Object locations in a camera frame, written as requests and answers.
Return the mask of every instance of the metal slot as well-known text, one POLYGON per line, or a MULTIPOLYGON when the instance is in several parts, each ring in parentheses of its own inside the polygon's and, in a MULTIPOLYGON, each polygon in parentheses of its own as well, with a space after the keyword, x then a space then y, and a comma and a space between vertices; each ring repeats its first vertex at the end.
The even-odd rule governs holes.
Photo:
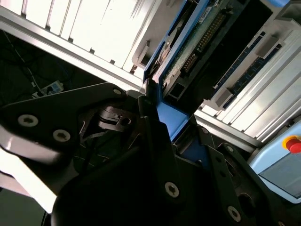
POLYGON ((237 97, 240 91, 247 86, 247 84, 257 75, 257 73, 267 64, 267 62, 280 50, 282 46, 278 44, 271 53, 265 58, 258 57, 251 66, 246 70, 246 72, 241 76, 240 79, 233 85, 230 91, 233 96, 227 101, 223 108, 227 108, 231 102, 237 97))
POLYGON ((233 63, 231 68, 226 72, 226 74, 221 78, 221 80, 216 84, 216 93, 221 86, 226 82, 226 80, 233 74, 233 72, 238 68, 238 66, 243 62, 243 60, 249 55, 249 53, 254 49, 254 47, 260 42, 260 40, 265 35, 265 32, 261 32, 261 34, 257 37, 257 39, 253 42, 250 47, 246 47, 244 51, 239 55, 237 60, 233 63))

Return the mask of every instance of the emergency stop button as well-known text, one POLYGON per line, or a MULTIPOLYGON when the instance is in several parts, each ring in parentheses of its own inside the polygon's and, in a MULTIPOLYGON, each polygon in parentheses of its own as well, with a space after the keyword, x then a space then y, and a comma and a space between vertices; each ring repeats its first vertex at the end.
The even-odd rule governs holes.
POLYGON ((293 154, 301 153, 301 137, 295 135, 289 136, 284 139, 282 146, 293 154))

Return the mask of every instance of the light blue control box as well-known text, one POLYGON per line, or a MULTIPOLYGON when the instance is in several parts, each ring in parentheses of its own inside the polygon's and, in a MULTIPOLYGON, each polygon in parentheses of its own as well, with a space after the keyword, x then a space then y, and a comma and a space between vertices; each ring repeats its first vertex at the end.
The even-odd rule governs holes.
POLYGON ((264 146, 249 162, 270 190, 292 203, 301 202, 301 153, 284 149, 288 136, 301 136, 301 120, 264 146))

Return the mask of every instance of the red button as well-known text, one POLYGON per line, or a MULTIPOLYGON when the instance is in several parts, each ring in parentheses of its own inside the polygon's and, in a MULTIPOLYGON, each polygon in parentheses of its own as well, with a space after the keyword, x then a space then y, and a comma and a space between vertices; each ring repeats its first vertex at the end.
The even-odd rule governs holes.
POLYGON ((301 141, 296 138, 287 141, 285 146, 293 154, 301 152, 301 141))

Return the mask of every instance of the blue plastic part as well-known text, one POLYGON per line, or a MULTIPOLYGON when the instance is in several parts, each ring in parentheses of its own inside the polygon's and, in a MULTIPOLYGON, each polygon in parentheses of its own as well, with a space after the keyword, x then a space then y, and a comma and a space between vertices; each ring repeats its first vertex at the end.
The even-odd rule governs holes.
POLYGON ((184 114, 175 108, 160 102, 157 105, 159 119, 167 126, 170 140, 173 140, 181 129, 186 125, 189 120, 187 114, 184 114))
POLYGON ((289 2, 289 0, 269 0, 269 2, 276 7, 283 7, 289 2))
MULTIPOLYGON (((183 43, 189 36, 190 32, 192 31, 193 27, 198 22, 199 18, 203 14, 206 5, 208 4, 208 0, 200 1, 198 5, 196 6, 195 10, 193 11, 191 17, 189 18, 187 24, 183 28, 181 34, 179 35, 178 39, 176 40, 173 48, 171 49, 170 53, 168 54, 166 60, 163 63, 163 66, 160 67, 160 71, 156 74, 157 76, 153 78, 153 80, 157 83, 157 92, 158 92, 158 104, 157 104, 157 110, 159 114, 159 119, 161 122, 165 123, 170 135, 170 139, 173 141, 174 138, 178 135, 178 133, 181 131, 181 129, 186 125, 188 122, 190 116, 186 113, 183 113, 176 109, 175 107, 171 106, 170 104, 166 103, 163 100, 162 97, 162 80, 163 80, 163 74, 166 73, 168 70, 170 64, 172 63, 173 59, 175 58, 176 54, 180 51, 183 43)), ((175 20, 173 21, 172 25, 170 26, 169 31, 166 33, 166 36, 163 38, 163 40, 160 42, 158 48, 156 49, 155 53, 153 54, 152 58, 148 62, 148 64, 145 67, 144 70, 144 80, 146 79, 146 72, 150 65, 153 63, 154 60, 156 60, 156 55, 158 55, 159 51, 163 48, 165 39, 167 35, 171 32, 171 29, 173 28, 177 17, 180 15, 181 11, 183 10, 185 4, 187 1, 184 1, 180 11, 178 12, 175 20)))
MULTIPOLYGON (((287 149, 282 147, 283 140, 291 135, 298 135, 301 136, 301 121, 295 123, 292 127, 290 127, 286 132, 275 138, 269 144, 264 146, 259 153, 255 156, 255 158, 250 162, 251 168, 255 171, 256 174, 262 173, 265 169, 288 155, 290 152, 287 149)), ((301 198, 297 199, 281 189, 280 187, 274 185, 273 183, 269 182, 265 178, 258 175, 261 180, 268 186, 270 190, 277 193, 281 197, 285 198, 286 200, 292 203, 301 203, 301 198)))

